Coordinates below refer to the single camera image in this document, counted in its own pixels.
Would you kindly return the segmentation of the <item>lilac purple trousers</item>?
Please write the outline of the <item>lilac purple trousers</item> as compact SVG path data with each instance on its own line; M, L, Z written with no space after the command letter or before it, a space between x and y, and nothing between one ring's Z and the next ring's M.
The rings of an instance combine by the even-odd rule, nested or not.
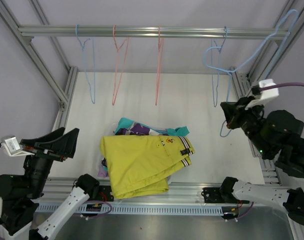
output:
M100 178L107 178L109 176L108 174L108 169L104 165L99 166L99 171L98 171L98 177Z

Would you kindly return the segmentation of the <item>teal trousers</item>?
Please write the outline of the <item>teal trousers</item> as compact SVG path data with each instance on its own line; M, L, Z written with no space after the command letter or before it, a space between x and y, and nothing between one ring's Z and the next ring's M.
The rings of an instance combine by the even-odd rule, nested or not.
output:
M168 128L168 136L186 137L189 134L189 130L186 126L177 128Z

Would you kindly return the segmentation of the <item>purple white patterned trousers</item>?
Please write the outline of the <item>purple white patterned trousers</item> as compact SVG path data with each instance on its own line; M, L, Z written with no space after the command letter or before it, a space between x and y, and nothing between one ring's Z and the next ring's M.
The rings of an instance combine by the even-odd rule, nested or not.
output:
M168 128L150 127L143 123L128 119L121 118L118 123L113 123L110 129L104 133L104 137L135 135L135 136L157 136L169 134Z

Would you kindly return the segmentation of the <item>olive yellow trousers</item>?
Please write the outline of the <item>olive yellow trousers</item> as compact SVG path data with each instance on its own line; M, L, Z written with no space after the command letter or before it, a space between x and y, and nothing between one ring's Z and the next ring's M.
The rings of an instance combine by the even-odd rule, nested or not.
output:
M188 138L167 135L105 135L100 150L116 199L169 191L168 177L190 166L195 154Z

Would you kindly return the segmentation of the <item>light blue wire hanger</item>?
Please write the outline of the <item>light blue wire hanger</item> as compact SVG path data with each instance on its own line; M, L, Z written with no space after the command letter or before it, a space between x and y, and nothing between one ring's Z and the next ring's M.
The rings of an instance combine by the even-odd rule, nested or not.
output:
M79 42L82 59L83 69L88 84L89 96L92 104L96 103L96 58L95 58L95 43L92 37L81 39L80 25L75 26L75 34L77 41Z

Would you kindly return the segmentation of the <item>pink wire hanger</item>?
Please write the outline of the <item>pink wire hanger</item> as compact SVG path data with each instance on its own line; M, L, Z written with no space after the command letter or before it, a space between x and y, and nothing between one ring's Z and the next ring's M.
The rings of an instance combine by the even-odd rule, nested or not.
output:
M129 38L126 37L124 40L118 44L116 39L116 25L113 25L113 40L114 45L116 48L116 65L115 65L115 74L114 74L114 89L113 89L113 95L112 95L112 105L114 106L116 103L117 95L119 92L119 88L122 81L122 76L124 73L125 65L126 65L126 59L127 59L127 53L128 53L128 45L129 45ZM123 61L121 63L120 60L120 53L124 50L124 57Z
M161 37L161 30L160 30L160 27L159 27L158 28L158 63L157 63L156 94L155 94L155 105L156 106L158 104L158 97L159 97L163 50L164 50L164 38Z

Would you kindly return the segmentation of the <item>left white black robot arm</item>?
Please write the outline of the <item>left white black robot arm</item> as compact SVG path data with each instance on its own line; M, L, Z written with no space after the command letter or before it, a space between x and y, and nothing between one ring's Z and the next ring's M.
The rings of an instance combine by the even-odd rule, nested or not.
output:
M6 136L0 148L11 157L25 156L24 174L0 175L0 231L6 240L53 240L86 201L99 196L99 181L89 174L81 175L64 202L36 229L31 229L34 213L41 198L53 162L73 158L79 129L65 132L61 127L47 135L17 141Z

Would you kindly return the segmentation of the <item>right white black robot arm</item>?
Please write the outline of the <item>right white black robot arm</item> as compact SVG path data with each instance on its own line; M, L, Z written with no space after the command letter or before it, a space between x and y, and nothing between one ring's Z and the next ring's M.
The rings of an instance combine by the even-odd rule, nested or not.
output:
M237 102L220 104L230 130L242 129L263 160L289 177L300 181L296 189L268 189L227 176L220 189L220 198L227 203L257 202L287 213L304 226L304 122L286 110L275 110L264 117L264 106L248 107L254 98L242 97Z

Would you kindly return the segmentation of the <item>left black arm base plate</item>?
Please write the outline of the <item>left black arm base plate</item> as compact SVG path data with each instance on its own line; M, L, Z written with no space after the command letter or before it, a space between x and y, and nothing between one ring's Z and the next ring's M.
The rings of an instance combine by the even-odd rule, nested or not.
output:
M113 202L114 196L110 185L101 185L99 186L99 192L97 195L97 200L104 202Z

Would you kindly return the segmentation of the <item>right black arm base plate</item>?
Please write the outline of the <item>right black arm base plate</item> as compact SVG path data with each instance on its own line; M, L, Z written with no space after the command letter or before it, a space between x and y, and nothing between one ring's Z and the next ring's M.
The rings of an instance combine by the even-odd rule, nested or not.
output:
M205 203L209 204L249 204L248 200L239 200L232 193L233 189L221 189L219 187L204 187L201 195Z

